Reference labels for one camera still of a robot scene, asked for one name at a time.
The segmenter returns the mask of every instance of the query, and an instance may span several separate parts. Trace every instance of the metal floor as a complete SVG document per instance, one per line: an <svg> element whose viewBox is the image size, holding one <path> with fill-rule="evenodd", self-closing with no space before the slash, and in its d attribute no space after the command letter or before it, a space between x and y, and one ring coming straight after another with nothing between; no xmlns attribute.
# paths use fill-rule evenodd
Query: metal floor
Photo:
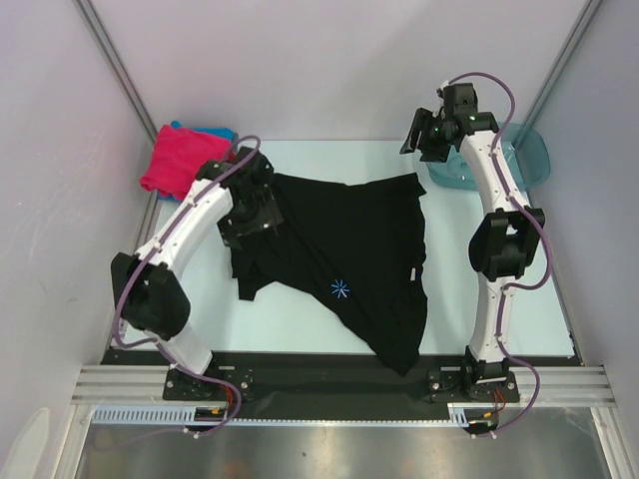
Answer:
<svg viewBox="0 0 639 479"><path fill-rule="evenodd" d="M588 408L535 409L496 440L460 429L233 426L194 440L91 427L77 479L609 478Z"/></svg>

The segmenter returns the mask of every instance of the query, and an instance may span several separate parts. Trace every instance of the blue snowflake logo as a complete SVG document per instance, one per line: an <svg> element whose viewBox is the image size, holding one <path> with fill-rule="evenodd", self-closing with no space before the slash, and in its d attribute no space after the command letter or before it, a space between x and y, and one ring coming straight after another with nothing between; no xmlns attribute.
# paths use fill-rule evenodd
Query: blue snowflake logo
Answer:
<svg viewBox="0 0 639 479"><path fill-rule="evenodd" d="M341 297L347 297L346 293L350 292L350 289L348 289L348 285L344 282L343 279L336 279L335 282L330 285L330 287L333 287L333 291L331 294L335 294L337 296L337 299L340 299Z"/></svg>

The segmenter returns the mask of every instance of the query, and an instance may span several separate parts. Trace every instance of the red towel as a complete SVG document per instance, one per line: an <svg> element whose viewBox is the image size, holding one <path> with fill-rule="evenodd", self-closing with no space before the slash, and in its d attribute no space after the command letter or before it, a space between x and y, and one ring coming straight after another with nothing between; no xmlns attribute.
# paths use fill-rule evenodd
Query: red towel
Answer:
<svg viewBox="0 0 639 479"><path fill-rule="evenodd" d="M221 160L231 142L188 128L164 126L158 134L151 155L151 165L140 178L140 185L164 197L182 201L189 192L196 173L208 160Z"/></svg>

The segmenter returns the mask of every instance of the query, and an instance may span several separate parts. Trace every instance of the teal plastic basket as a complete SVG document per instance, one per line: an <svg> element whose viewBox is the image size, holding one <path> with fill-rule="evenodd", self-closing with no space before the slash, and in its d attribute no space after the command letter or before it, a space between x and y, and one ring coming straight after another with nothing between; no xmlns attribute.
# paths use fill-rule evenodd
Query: teal plastic basket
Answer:
<svg viewBox="0 0 639 479"><path fill-rule="evenodd" d="M513 142L523 135L515 152ZM521 125L510 124L501 137L504 158L517 186L523 192L541 185L550 176L550 158L541 135ZM428 163L432 180L446 188L477 190L470 166L464 157L451 148L446 163Z"/></svg>

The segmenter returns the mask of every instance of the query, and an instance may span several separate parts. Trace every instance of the black t-shirt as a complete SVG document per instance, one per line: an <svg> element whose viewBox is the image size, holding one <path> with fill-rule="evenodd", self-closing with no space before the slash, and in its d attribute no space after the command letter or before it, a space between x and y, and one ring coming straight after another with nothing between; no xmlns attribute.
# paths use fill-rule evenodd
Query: black t-shirt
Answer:
<svg viewBox="0 0 639 479"><path fill-rule="evenodd" d="M273 281L312 294L406 374L419 358L427 307L417 175L355 186L275 175L272 188L284 222L232 250L240 299Z"/></svg>

